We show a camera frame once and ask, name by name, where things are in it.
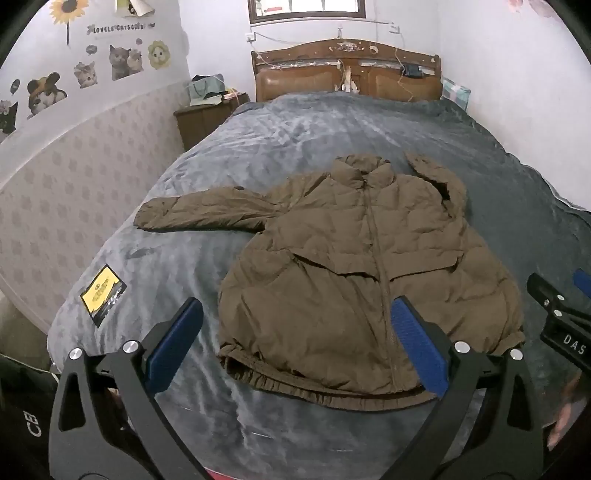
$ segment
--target jacket sleeve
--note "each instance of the jacket sleeve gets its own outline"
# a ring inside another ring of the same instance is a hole
[[[155,198],[141,206],[134,225],[153,232],[192,229],[261,232],[267,220],[287,212],[324,178],[325,174],[296,175],[265,195],[243,187],[218,187],[180,197]]]
[[[454,217],[463,216],[466,210],[467,193],[462,181],[450,170],[427,157],[409,152],[406,152],[406,157],[413,170],[421,178],[433,183],[440,191],[448,212]]]

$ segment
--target sunflower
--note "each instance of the sunflower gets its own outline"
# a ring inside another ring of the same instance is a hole
[[[84,15],[84,9],[88,7],[88,0],[53,0],[51,4],[51,16],[54,23],[67,25],[67,40],[70,44],[70,22]]]

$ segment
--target cat with hat sticker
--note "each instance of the cat with hat sticker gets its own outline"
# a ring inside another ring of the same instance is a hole
[[[67,97],[67,93],[56,86],[59,79],[60,74],[53,72],[47,77],[29,82],[27,85],[27,90],[29,91],[29,108],[31,109],[29,118]]]

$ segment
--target jacket pocket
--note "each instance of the jacket pocket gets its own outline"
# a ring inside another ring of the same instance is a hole
[[[461,251],[428,249],[402,254],[385,254],[384,264],[389,280],[417,273],[455,267]]]
[[[343,254],[317,252],[304,248],[290,248],[296,259],[319,265],[337,275],[365,274],[378,279],[378,267],[373,256],[367,254]]]

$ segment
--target jacket zipper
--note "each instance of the jacket zipper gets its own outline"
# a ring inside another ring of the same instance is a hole
[[[388,339],[386,345],[386,352],[388,355],[388,362],[390,364],[390,375],[392,377],[392,384],[394,389],[397,391],[397,382],[396,382],[396,370],[398,369],[393,358],[395,357],[396,353],[398,352],[398,342],[394,338],[394,333],[392,331],[392,327],[390,326],[390,287],[389,287],[389,279],[386,274],[386,269],[384,267],[384,263],[382,262],[382,252],[379,245],[378,239],[378,227],[375,223],[374,217],[374,210],[371,205],[371,195],[369,194],[369,189],[367,188],[367,181],[363,179],[363,199],[365,200],[365,209],[368,213],[368,225],[369,225],[369,233],[372,237],[372,255],[374,256],[374,261],[376,266],[378,267],[378,275],[379,275],[379,286],[380,286],[380,294],[382,297],[382,318],[384,320],[384,326],[386,328],[386,337]]]

